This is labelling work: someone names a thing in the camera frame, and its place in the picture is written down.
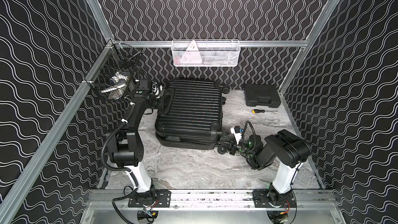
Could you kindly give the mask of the black hard-shell suitcase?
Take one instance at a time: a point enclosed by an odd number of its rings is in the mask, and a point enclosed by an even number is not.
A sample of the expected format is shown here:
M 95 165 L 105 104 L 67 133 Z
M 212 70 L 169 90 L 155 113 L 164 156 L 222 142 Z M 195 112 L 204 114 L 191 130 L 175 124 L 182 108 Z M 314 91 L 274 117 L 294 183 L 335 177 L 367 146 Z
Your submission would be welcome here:
M 230 87 L 199 79 L 175 79 L 164 90 L 155 134 L 166 147 L 213 150 L 222 131 L 222 107 Z

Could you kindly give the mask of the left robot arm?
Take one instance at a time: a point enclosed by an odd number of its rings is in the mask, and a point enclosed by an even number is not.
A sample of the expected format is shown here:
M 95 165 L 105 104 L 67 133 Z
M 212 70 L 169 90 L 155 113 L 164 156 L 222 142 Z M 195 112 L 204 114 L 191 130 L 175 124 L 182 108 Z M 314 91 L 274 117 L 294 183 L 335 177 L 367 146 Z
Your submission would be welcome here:
M 153 187 L 142 160 L 144 145 L 139 126 L 147 109 L 158 110 L 164 115 L 169 112 L 174 98 L 174 89 L 162 89 L 156 83 L 142 79 L 127 88 L 125 99 L 129 106 L 107 145 L 110 161 L 116 165 L 113 171 L 123 171 L 134 185 L 138 194 L 149 194 Z

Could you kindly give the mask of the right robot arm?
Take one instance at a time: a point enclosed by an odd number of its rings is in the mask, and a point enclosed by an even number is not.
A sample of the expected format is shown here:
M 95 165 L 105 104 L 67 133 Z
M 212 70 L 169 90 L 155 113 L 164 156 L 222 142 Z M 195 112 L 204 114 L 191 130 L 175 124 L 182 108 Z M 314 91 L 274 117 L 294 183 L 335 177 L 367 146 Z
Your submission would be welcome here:
M 270 183 L 269 190 L 274 197 L 292 191 L 293 181 L 304 162 L 311 155 L 308 143 L 288 130 L 263 139 L 255 133 L 251 123 L 244 128 L 232 127 L 220 137 L 217 144 L 219 154 L 237 152 L 244 157 L 252 170 L 261 171 L 279 160 L 277 174 Z

